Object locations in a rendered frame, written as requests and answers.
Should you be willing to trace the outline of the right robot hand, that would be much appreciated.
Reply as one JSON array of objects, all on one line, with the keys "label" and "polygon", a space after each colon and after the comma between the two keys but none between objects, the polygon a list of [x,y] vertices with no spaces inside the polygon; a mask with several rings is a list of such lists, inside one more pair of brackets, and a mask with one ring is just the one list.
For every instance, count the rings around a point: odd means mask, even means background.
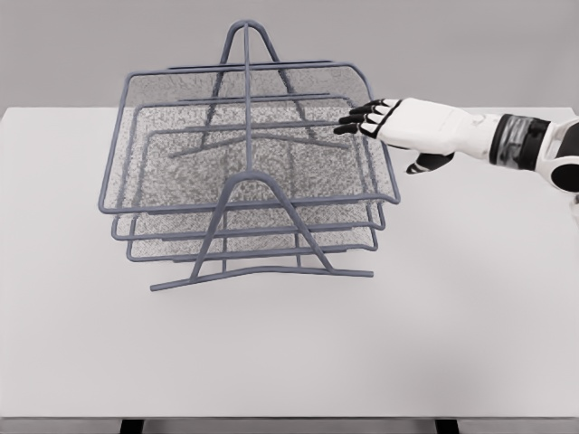
[{"label": "right robot hand", "polygon": [[417,175],[447,165],[459,149],[459,128],[470,114],[427,100],[375,99],[338,120],[337,135],[360,133],[384,144],[418,153],[406,173]]}]

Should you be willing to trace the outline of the large grey mesh tray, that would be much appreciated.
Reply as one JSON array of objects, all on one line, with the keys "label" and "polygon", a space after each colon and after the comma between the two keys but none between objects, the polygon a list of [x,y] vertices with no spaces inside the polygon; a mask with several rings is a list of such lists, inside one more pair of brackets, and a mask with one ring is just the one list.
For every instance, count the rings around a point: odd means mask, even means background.
[{"label": "large grey mesh tray", "polygon": [[237,203],[387,201],[400,194],[385,146],[335,133],[371,97],[346,62],[264,62],[137,71],[125,81],[100,193],[107,213],[207,209],[225,184]]}]

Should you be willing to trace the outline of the medium grey mesh tray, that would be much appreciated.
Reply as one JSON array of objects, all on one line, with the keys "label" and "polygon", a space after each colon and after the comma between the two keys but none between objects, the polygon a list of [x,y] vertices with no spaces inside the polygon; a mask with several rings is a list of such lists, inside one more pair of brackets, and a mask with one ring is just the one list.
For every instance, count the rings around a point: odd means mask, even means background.
[{"label": "medium grey mesh tray", "polygon": [[221,197],[219,229],[287,229],[282,193],[303,221],[371,222],[394,185],[382,145],[337,136],[351,107],[334,94],[143,103],[124,109],[104,205],[118,235],[192,239]]}]

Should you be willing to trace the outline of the small grey mesh tray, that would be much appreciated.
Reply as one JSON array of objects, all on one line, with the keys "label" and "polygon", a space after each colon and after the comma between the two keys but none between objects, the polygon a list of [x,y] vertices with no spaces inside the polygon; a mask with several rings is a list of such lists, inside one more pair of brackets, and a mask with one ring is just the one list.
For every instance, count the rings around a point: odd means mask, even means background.
[{"label": "small grey mesh tray", "polygon": [[[245,170],[245,138],[240,132],[155,133],[147,138],[132,194],[132,202],[145,211],[118,223],[132,259],[195,259],[226,180]],[[376,245],[375,234],[384,226],[376,199],[384,185],[374,162],[378,145],[314,127],[256,133],[252,151],[252,168],[277,181],[324,252]],[[256,181],[238,184],[207,258],[220,259],[225,252],[293,256],[295,248],[306,250],[307,242],[296,237],[279,206],[253,210],[238,205],[273,199]]]}]

